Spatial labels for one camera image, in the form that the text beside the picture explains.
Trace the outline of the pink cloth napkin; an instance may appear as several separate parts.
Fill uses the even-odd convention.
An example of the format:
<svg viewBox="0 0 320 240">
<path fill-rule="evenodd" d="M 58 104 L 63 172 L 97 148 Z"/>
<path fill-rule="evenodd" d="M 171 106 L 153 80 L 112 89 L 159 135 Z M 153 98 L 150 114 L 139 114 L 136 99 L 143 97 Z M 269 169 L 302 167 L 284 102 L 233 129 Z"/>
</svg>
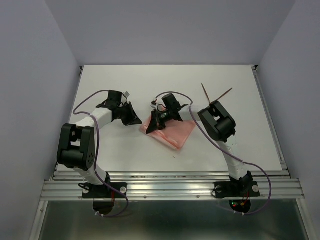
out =
<svg viewBox="0 0 320 240">
<path fill-rule="evenodd" d="M 146 131 L 150 122 L 151 116 L 140 126 L 140 132 L 173 150 L 180 150 L 196 127 L 193 121 L 170 120 L 165 124 L 165 129 L 147 134 Z"/>
</svg>

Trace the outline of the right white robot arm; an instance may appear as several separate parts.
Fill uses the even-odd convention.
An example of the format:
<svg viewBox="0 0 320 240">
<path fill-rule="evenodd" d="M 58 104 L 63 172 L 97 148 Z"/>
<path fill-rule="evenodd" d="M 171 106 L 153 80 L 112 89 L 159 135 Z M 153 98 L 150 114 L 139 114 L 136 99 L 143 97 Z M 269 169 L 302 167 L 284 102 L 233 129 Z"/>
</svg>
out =
<svg viewBox="0 0 320 240">
<path fill-rule="evenodd" d="M 187 122 L 194 121 L 196 125 L 202 123 L 204 129 L 201 132 L 208 140 L 216 143 L 217 148 L 223 153 L 229 173 L 229 187 L 235 195 L 242 195 L 248 191 L 253 181 L 252 174 L 246 168 L 244 162 L 236 154 L 238 151 L 236 141 L 236 122 L 219 101 L 213 101 L 201 110 L 192 109 L 190 104 L 181 105 L 174 96 L 174 91 L 166 91 L 160 94 L 164 103 L 164 109 L 158 109 L 158 99 L 155 98 L 151 105 L 150 123 L 146 134 L 164 130 L 169 121 Z"/>
</svg>

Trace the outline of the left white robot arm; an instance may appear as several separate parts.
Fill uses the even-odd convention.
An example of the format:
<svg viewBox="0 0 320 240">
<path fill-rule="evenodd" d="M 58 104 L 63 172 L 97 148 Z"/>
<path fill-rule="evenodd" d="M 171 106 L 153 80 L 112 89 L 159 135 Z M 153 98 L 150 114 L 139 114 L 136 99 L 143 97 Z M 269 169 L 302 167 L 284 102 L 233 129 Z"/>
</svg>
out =
<svg viewBox="0 0 320 240">
<path fill-rule="evenodd" d="M 79 111 L 86 101 L 99 93 L 108 93 L 107 99 L 92 112 Z M 85 118 L 76 123 L 66 123 L 61 128 L 57 162 L 84 177 L 87 183 L 80 187 L 88 194 L 106 197 L 115 190 L 111 186 L 109 173 L 98 166 L 100 130 L 116 120 L 120 120 L 126 127 L 142 124 L 129 96 L 128 92 L 99 90 L 73 110 L 73 115 L 85 115 Z"/>
</svg>

